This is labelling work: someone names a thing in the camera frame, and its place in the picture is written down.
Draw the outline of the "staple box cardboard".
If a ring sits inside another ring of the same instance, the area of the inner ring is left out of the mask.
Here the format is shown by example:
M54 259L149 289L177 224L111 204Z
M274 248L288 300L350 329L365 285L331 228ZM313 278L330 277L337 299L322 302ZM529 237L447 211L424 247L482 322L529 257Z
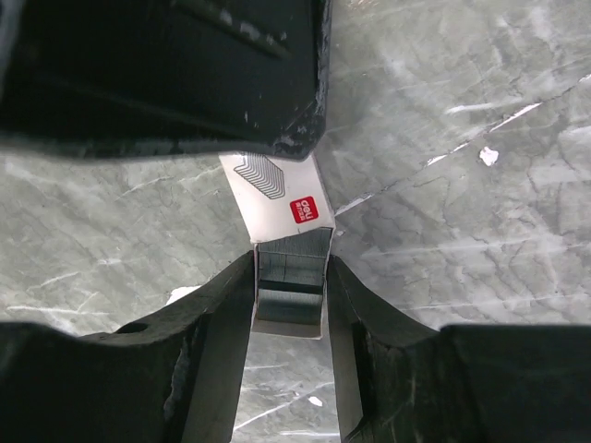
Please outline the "staple box cardboard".
M238 152L219 159L253 244L335 227L313 155L289 161Z

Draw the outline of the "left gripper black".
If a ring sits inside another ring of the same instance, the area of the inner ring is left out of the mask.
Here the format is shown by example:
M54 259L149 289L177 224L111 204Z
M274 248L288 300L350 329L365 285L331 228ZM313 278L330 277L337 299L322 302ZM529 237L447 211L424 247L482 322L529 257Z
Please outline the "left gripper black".
M331 30L329 1L5 1L1 148L304 159L326 127Z

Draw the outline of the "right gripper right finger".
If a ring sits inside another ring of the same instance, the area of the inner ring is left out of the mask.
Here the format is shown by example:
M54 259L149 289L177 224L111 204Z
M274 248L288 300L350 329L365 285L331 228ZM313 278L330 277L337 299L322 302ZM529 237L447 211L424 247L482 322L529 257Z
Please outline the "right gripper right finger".
M338 257L327 275L344 442L586 442L590 329L431 329L370 291Z

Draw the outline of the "grey staple strips pile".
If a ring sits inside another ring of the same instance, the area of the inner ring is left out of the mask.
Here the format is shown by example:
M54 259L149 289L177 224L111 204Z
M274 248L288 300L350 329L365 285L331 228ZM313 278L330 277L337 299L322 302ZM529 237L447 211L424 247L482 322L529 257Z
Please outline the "grey staple strips pile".
M321 227L255 245L254 332L322 337L332 235L332 228Z

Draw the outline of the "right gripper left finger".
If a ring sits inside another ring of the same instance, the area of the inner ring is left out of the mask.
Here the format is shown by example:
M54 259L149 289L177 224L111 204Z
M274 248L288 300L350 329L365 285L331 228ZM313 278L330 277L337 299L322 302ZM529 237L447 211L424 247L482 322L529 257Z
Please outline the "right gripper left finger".
M178 301L112 333L1 326L5 442L227 442L254 305L238 258Z

